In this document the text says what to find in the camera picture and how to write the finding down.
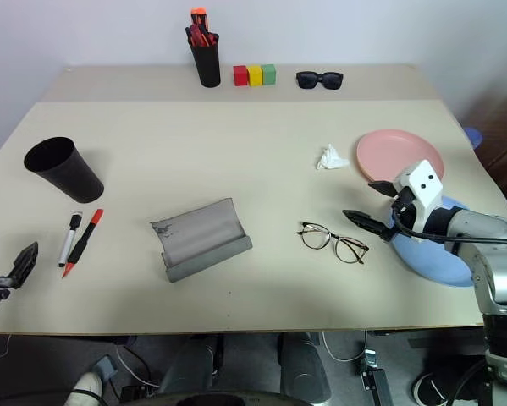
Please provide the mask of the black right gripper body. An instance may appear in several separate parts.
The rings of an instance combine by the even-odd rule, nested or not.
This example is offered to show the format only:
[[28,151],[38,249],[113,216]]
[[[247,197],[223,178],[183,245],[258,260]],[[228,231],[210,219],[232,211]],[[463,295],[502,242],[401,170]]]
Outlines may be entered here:
[[403,188],[400,192],[397,192],[395,188],[386,188],[383,194],[394,198],[391,205],[394,223],[391,228],[383,232],[383,240],[390,242],[396,234],[410,237],[416,220],[415,195],[410,188]]

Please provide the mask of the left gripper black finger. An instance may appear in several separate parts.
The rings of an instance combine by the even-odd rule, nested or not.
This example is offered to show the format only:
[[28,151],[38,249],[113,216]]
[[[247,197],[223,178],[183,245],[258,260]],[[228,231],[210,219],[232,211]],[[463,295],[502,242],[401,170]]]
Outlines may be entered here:
[[20,288],[36,265],[38,243],[34,242],[20,251],[13,262],[13,269],[5,277],[6,288]]

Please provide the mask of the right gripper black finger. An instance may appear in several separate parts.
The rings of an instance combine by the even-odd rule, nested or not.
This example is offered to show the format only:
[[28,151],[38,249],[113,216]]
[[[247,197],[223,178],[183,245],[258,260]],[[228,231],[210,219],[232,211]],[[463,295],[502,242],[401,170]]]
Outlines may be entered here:
[[381,195],[394,198],[399,194],[394,184],[389,181],[373,181],[368,184],[369,187],[376,190]]
[[378,236],[383,241],[391,241],[395,236],[395,227],[389,228],[362,211],[342,210],[342,212],[357,227]]

